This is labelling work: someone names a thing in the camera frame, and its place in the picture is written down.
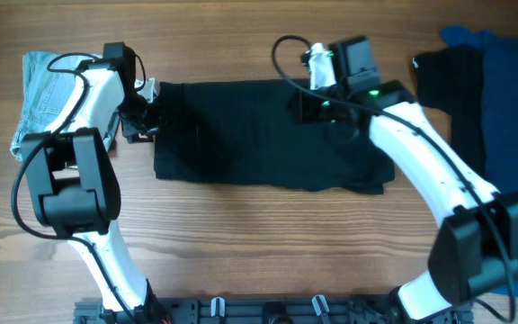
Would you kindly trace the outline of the black shorts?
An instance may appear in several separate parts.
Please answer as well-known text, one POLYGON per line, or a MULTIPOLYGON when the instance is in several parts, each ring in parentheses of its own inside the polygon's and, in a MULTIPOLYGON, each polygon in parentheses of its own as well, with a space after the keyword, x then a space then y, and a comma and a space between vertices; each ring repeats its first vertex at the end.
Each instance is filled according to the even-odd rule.
POLYGON ((299 97, 283 80, 161 83, 156 178, 383 194, 393 161, 362 130, 298 122, 299 97))

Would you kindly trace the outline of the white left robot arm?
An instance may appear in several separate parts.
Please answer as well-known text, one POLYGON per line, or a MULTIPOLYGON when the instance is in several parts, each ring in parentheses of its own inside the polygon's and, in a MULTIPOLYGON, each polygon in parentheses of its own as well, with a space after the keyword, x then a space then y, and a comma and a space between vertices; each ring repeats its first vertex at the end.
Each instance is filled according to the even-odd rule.
POLYGON ((26 181, 36 219, 53 231, 44 234, 31 228, 13 206, 13 217, 22 230, 40 239, 64 240, 84 260, 101 291, 98 315, 106 323, 166 321, 164 307, 121 234, 121 189, 102 132, 76 121, 82 113, 108 109, 142 122, 148 103, 139 95, 135 76, 143 68, 137 55, 85 54, 76 67, 67 68, 50 62, 47 70, 73 76, 75 87, 57 126, 24 137, 22 166, 11 193, 11 202, 16 203, 19 186, 26 181))

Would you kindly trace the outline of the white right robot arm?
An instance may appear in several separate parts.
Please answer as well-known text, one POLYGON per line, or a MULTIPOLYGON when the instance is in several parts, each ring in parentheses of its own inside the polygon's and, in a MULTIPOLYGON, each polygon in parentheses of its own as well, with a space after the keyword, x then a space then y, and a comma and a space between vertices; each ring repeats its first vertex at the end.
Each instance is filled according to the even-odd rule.
POLYGON ((308 115, 326 122, 369 120, 368 135, 421 194, 438 232, 427 269, 389 295, 393 323, 450 322, 452 313, 504 287, 511 322, 518 282, 518 192, 499 190, 473 171, 427 120, 398 81, 364 89, 350 99, 305 90, 308 115))

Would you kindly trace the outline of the folded light blue jeans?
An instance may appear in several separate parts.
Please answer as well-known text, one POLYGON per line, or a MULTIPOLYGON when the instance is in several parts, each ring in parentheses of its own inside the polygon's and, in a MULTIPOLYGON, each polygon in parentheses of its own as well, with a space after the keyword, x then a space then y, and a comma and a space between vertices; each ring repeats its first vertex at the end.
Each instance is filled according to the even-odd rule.
POLYGON ((23 105, 10 147, 17 161, 22 161, 23 137, 43 132, 55 121, 75 88, 75 76, 47 70, 56 57, 58 54, 47 51, 29 51, 22 56, 23 105))

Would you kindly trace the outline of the black garment in pile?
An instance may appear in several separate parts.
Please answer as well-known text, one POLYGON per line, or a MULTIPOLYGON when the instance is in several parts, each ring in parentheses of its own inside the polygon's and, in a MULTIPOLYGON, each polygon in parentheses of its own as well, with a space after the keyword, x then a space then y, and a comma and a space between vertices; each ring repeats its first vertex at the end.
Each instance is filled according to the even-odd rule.
POLYGON ((468 45, 412 58, 418 102, 451 117, 451 147, 477 174, 485 174, 481 128, 483 57, 468 45))

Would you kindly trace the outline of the blue garment in pile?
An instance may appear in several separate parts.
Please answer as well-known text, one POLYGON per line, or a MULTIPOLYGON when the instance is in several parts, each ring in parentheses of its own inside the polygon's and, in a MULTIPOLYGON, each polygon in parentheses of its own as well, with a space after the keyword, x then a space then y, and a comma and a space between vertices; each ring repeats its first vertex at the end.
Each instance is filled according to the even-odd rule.
POLYGON ((449 46, 469 45, 482 52, 486 178, 502 193, 518 191, 518 38, 460 26, 446 27, 441 35, 449 46))

